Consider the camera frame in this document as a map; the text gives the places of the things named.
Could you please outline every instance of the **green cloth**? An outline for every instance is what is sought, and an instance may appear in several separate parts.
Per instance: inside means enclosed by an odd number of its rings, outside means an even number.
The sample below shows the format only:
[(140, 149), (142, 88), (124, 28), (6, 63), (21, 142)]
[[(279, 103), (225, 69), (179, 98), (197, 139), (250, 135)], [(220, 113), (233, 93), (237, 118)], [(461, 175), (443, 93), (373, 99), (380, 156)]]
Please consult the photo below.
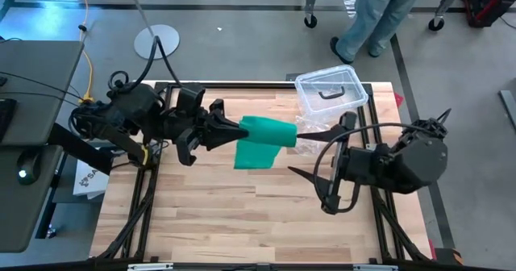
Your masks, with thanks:
[(236, 143), (235, 169), (270, 169), (282, 146), (296, 146), (298, 129), (292, 123), (244, 116), (240, 127), (249, 136)]

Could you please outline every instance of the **clear plastic box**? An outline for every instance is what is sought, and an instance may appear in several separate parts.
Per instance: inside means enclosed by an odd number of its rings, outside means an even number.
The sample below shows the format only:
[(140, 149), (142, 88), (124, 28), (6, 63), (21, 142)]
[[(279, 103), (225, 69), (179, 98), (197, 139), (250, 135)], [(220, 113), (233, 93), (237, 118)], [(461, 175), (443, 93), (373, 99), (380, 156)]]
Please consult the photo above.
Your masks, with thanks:
[(364, 87), (349, 65), (302, 74), (294, 84), (304, 119), (335, 120), (346, 110), (368, 101)]

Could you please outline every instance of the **white paper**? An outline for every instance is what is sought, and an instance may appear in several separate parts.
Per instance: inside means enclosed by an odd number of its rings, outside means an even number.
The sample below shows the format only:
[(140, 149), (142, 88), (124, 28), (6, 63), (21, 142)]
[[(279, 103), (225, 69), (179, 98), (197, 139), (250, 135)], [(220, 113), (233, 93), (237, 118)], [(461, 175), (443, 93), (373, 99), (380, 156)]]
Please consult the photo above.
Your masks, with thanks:
[(77, 161), (73, 195), (104, 193), (109, 177), (82, 161)]

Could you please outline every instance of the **person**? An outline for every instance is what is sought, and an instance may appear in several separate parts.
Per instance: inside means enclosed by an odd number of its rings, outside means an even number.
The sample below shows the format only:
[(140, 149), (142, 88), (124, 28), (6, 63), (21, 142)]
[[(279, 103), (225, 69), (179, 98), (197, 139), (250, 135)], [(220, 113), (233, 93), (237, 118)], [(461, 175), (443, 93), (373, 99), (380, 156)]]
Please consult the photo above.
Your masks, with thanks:
[(379, 57), (397, 27), (412, 9), (416, 0), (356, 0), (356, 19), (351, 28), (330, 41), (331, 51), (346, 65), (355, 60), (365, 40), (368, 53)]

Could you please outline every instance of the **wooden table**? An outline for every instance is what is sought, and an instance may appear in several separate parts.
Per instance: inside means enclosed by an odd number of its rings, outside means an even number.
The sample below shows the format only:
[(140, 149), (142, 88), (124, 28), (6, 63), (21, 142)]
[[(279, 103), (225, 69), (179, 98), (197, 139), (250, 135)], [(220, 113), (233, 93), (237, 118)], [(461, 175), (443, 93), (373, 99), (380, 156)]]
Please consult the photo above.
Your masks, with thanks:
[[(399, 122), (391, 84), (372, 83), (372, 87), (380, 123)], [(203, 106), (216, 98), (224, 99), (226, 116), (233, 121), (242, 115), (261, 115), (294, 122), (299, 115), (295, 90), (207, 90)], [(381, 129), (389, 144), (400, 133), (399, 128)], [(351, 138), (350, 145), (361, 144), (360, 135)], [(202, 263), (364, 263), (370, 257), (380, 258), (368, 187), (362, 188), (351, 212), (326, 215), (313, 185), (287, 169), (292, 165), (311, 171), (315, 156), (283, 148), (272, 169), (246, 171), (233, 169), (235, 143), (211, 152), (198, 148), (195, 154), (195, 165), (186, 167), (179, 164), (173, 145), (164, 150), (146, 258)], [(323, 176), (329, 173), (331, 155), (323, 160)], [(104, 251), (127, 221), (135, 175), (131, 166), (111, 173), (91, 256)], [(348, 182), (341, 187), (341, 207), (349, 203), (351, 189)], [(421, 252), (430, 256), (418, 195), (395, 194), (394, 200), (400, 224)], [(392, 233), (385, 225), (394, 254)], [(138, 235), (136, 231), (133, 252)]]

